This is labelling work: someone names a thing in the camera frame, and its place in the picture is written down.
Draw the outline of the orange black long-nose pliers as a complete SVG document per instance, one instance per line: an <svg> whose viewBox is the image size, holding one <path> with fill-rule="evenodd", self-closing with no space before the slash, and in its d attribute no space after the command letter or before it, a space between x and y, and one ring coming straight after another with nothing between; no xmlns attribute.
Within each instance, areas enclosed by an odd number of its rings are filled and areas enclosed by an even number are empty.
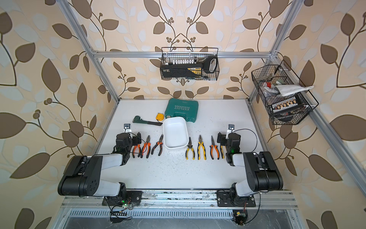
<svg viewBox="0 0 366 229"><path fill-rule="evenodd" d="M217 160L220 159L220 153L219 153L219 150L217 148L217 145L215 144L215 140L213 138L213 136L211 136L211 145L210 145L210 156L211 156L211 159L214 160L214 152L216 152L217 154Z"/></svg>

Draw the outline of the orange black combination pliers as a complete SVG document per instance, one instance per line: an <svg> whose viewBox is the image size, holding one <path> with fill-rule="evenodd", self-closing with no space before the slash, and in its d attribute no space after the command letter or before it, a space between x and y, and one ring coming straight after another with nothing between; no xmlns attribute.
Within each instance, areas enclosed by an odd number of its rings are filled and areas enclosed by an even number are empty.
<svg viewBox="0 0 366 229"><path fill-rule="evenodd" d="M143 158L144 157L144 153L146 153L146 158L149 157L150 155L150 151L151 151L151 143L150 143L150 135L148 135L145 143L144 143L144 146L143 146L143 149L142 149L142 152L141 152L141 156L140 158Z"/></svg>

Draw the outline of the yellow black combination pliers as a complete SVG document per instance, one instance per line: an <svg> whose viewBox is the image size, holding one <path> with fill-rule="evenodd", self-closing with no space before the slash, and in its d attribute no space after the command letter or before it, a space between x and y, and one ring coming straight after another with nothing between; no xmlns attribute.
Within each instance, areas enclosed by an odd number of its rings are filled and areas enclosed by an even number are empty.
<svg viewBox="0 0 366 229"><path fill-rule="evenodd" d="M198 160L201 159L201 155L203 155L204 160L206 160L206 150L205 150L205 145L204 145L203 138L201 135L199 135L199 139L198 139L197 153L198 153Z"/></svg>

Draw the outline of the yellow black long-nose pliers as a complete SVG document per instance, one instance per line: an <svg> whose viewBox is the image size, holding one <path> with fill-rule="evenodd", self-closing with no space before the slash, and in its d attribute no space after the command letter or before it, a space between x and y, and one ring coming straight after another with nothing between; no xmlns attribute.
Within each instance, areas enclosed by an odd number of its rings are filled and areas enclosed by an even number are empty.
<svg viewBox="0 0 366 229"><path fill-rule="evenodd" d="M192 140L191 140L190 137L189 137L189 141L188 141L188 144L187 144L187 150L186 150L186 153L185 153L186 160L189 159L189 152L192 152L192 159L195 160L195 151L193 149Z"/></svg>

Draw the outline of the white plastic storage box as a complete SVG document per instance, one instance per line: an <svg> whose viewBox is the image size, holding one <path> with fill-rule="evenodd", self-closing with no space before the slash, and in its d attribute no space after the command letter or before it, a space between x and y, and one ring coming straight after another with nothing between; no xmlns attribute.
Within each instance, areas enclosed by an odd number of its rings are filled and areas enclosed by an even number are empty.
<svg viewBox="0 0 366 229"><path fill-rule="evenodd" d="M168 150L179 150L189 143L186 121L182 117L171 117L163 121L163 144Z"/></svg>

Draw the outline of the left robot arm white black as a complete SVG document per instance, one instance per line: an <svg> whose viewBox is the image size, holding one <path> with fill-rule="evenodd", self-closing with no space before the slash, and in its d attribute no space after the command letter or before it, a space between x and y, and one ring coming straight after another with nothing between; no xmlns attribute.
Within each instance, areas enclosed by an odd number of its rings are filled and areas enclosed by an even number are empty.
<svg viewBox="0 0 366 229"><path fill-rule="evenodd" d="M104 205L129 207L140 204L141 191L128 191L123 182L101 179L103 170L127 164L133 156L132 147L141 144L141 133L121 133L111 154L74 156L66 166L58 185L61 196L104 197Z"/></svg>

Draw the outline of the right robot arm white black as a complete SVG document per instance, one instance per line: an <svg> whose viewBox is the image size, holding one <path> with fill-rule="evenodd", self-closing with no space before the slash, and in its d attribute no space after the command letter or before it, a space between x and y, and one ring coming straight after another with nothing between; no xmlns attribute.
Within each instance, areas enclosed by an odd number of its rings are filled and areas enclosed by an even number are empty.
<svg viewBox="0 0 366 229"><path fill-rule="evenodd" d="M229 190L218 190L218 207L255 207L254 195L281 190L283 179L270 152L241 152L241 136L218 133L217 143L226 148L226 161L232 167L245 169L244 180L233 183Z"/></svg>

